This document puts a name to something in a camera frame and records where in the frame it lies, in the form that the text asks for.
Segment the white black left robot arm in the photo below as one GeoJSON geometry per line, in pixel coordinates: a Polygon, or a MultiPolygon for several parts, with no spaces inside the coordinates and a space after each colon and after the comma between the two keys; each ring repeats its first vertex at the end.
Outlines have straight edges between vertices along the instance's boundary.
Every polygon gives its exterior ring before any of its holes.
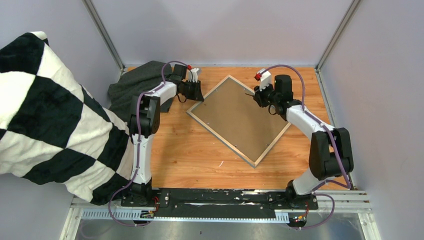
{"type": "Polygon", "coordinates": [[[123,206],[149,206],[155,199],[152,189],[151,153],[155,134],[160,127],[161,106],[174,97],[202,102],[199,67],[175,62],[172,73],[150,90],[143,91],[132,99],[128,123],[131,141],[134,145],[134,162],[130,184],[122,194],[123,206]]]}

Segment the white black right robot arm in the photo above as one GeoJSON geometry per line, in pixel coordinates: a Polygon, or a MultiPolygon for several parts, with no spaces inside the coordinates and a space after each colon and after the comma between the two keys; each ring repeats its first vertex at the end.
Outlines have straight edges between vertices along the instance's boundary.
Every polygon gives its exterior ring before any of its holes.
{"type": "Polygon", "coordinates": [[[260,84],[253,89],[253,99],[261,108],[268,108],[271,115],[296,126],[310,140],[308,169],[287,184],[286,204],[298,209],[306,196],[337,177],[344,178],[344,188],[351,188],[348,173],[354,162],[349,131],[323,122],[301,100],[294,99],[289,75],[276,75],[274,81],[271,77],[268,71],[255,75],[260,84]]]}

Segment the wooden photo frame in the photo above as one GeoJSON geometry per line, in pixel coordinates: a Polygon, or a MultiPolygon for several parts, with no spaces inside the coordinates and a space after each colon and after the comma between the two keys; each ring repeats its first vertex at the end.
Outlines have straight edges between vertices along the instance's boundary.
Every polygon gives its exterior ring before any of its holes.
{"type": "Polygon", "coordinates": [[[261,108],[247,85],[226,76],[195,103],[187,114],[253,168],[290,127],[280,116],[261,108]]]}

